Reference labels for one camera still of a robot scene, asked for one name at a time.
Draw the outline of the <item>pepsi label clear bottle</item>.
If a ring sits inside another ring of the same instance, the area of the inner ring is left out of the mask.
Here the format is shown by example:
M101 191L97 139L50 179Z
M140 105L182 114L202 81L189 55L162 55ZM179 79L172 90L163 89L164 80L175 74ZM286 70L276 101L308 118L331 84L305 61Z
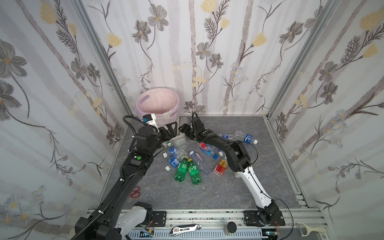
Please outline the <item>pepsi label clear bottle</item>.
M234 135L232 134L217 134L217 136L231 141L235 139Z

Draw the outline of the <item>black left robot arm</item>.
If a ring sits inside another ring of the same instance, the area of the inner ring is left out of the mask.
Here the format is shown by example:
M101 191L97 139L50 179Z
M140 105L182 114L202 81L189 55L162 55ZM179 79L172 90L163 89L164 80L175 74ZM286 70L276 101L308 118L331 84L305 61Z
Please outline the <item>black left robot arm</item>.
M121 240L138 225L149 224L152 206L137 202L126 214L123 206L134 188L154 161L155 153L164 142L177 136L177 122L158 127L155 115L142 119L124 116L124 123L133 132L129 154L120 167L120 176L108 195L88 218L79 218L74 240Z

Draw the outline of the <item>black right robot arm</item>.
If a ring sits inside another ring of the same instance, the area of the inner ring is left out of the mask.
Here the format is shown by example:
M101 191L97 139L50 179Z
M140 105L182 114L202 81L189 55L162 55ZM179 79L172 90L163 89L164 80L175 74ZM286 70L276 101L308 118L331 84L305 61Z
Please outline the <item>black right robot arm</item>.
M189 124L183 124L179 127L179 131L192 141L212 145L225 153L228 166L237 178L241 178L244 181L255 200L257 213L252 223L254 226L286 225L285 218L276 200L267 194L257 178L253 169L253 162L244 142L220 137L212 130L206 129L196 113L193 113Z

